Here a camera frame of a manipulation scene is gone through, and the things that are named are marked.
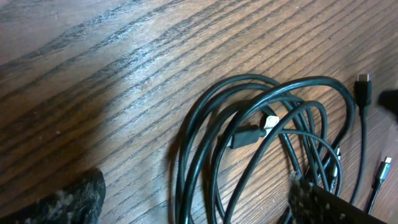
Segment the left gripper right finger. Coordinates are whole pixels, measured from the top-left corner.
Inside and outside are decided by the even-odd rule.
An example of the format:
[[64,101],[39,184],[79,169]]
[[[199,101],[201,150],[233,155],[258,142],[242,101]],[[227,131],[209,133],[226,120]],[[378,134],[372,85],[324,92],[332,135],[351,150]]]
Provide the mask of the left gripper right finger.
[[290,178],[288,222],[294,224],[381,224],[365,211],[303,179]]

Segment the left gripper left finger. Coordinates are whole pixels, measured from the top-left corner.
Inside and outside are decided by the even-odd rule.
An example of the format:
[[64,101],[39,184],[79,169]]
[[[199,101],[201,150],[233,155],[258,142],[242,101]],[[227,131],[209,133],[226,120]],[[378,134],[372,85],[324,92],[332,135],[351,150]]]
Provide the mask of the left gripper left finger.
[[2,217],[1,223],[97,224],[105,195],[103,173],[91,169],[68,186]]

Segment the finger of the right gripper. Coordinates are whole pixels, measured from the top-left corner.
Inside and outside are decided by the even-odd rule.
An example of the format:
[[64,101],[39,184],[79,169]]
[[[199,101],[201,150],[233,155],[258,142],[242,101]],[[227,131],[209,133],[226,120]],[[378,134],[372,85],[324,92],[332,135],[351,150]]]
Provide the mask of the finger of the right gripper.
[[398,116],[398,89],[396,90],[384,90],[380,93],[377,103],[379,106],[388,110],[395,116],[397,121]]

